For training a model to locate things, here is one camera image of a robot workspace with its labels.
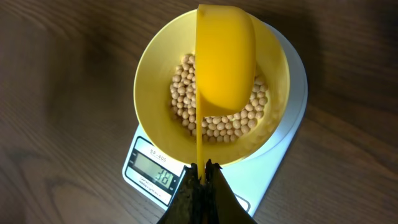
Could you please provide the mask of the yellow bowl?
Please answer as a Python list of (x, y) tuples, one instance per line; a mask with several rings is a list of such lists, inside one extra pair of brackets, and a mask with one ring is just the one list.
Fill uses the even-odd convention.
[[(269, 27), (251, 18), (256, 32), (257, 71), (268, 85), (268, 102), (257, 127), (235, 142), (206, 143), (204, 160), (229, 165), (249, 157), (272, 136), (285, 114), (292, 87), (293, 67), (287, 51)], [(152, 144), (173, 159), (196, 162), (196, 142), (171, 118), (170, 84), (179, 58), (194, 49), (197, 16), (192, 10), (176, 17), (150, 41), (139, 61), (134, 80), (137, 118)]]

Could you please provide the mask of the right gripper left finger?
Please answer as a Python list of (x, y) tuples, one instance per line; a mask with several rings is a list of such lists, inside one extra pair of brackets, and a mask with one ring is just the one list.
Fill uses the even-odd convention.
[(157, 224), (201, 224), (203, 222), (203, 186), (197, 165), (184, 168), (185, 175), (170, 206)]

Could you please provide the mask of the yellow measuring scoop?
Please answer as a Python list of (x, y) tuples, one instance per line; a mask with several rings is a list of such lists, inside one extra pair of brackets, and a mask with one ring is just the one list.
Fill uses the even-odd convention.
[(231, 115), (247, 104), (256, 71), (256, 43), (248, 13), (234, 6), (201, 4), (197, 9), (195, 70), (197, 166), (205, 182), (201, 122)]

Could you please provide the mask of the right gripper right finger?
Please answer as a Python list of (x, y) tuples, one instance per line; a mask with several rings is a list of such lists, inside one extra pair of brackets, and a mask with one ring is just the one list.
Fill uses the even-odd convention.
[(205, 174), (205, 223), (208, 224), (256, 224), (256, 221), (239, 204), (224, 178), (218, 163), (206, 162)]

